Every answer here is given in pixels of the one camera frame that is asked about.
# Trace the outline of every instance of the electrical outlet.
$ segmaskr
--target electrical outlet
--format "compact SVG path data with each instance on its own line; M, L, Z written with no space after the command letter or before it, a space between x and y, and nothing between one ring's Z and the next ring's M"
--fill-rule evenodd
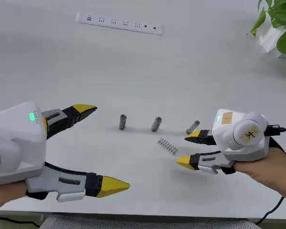
M160 25L132 22L130 20L121 20L109 16L95 16L92 14L79 12L77 14L76 21L78 23L84 23L89 25L97 25L120 30L129 30L135 32L144 32L144 33L162 35L162 27Z

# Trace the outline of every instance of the potted plant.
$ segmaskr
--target potted plant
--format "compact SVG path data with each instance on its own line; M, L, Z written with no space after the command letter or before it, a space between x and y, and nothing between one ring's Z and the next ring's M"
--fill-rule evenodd
M261 2L258 1L257 9L260 9ZM268 32L260 37L261 45L267 52L274 49L286 55L286 0L265 0L268 9L263 7L259 17L253 26L251 33L256 36L256 29L259 28L266 20L266 14L270 16L272 27Z

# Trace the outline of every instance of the white table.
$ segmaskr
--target white table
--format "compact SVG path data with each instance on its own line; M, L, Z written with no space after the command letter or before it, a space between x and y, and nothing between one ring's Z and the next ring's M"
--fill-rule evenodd
M213 147L183 140L219 108L258 111L286 126L286 60L246 34L257 1L0 0L0 110L34 100L42 110L99 107L49 140L47 161L129 182L107 198L57 203L23 198L2 210L259 218L280 196L242 174L192 172L174 162ZM163 25L163 36L75 22L85 11ZM119 131L121 114L127 130ZM163 118L161 130L150 126ZM172 156L156 142L179 148ZM286 150L286 134L278 138ZM286 219L286 200L269 218Z

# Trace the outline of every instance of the sticker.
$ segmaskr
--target sticker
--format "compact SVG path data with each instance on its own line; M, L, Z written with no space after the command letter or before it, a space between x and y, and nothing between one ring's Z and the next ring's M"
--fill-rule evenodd
M250 127L249 129L247 129L245 132L243 132L243 134L240 136L240 139L242 139L242 141L245 144L248 144L249 142L251 142L256 136L258 136L260 134L260 130L257 128L256 125L253 125L252 127Z
M226 112L223 115L223 119L221 121L221 124L231 124L232 123L232 116L233 116L233 112Z

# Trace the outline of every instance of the coil spring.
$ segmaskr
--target coil spring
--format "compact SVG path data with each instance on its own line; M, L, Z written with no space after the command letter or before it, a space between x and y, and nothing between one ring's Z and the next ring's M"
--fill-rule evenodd
M126 120L127 120L126 115L123 114L123 115L120 116L120 124L119 124L119 129L120 129L120 130L125 129Z
M158 143L174 155L178 152L178 149L176 147L174 147L162 137L159 139Z
M162 118L156 117L156 119L153 122L152 128L151 128L152 132L156 132L159 129L161 122L162 122Z

